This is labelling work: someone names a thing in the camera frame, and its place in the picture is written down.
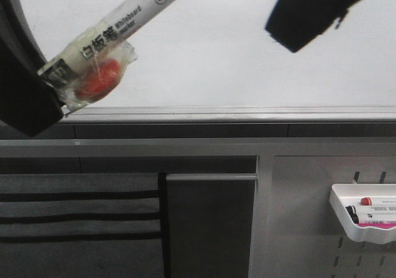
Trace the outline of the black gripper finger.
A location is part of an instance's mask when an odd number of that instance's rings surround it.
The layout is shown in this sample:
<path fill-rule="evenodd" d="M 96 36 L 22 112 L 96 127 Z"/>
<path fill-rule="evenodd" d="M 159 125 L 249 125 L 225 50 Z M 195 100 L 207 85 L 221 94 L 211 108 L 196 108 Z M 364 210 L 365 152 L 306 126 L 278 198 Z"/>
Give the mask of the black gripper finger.
<path fill-rule="evenodd" d="M 323 34 L 335 20 L 340 24 L 361 0 L 277 0 L 265 24 L 270 36 L 292 53 Z"/>
<path fill-rule="evenodd" d="M 1 0 L 1 121 L 28 136 L 64 116 L 64 104 L 37 75 L 45 62 L 20 0 Z"/>

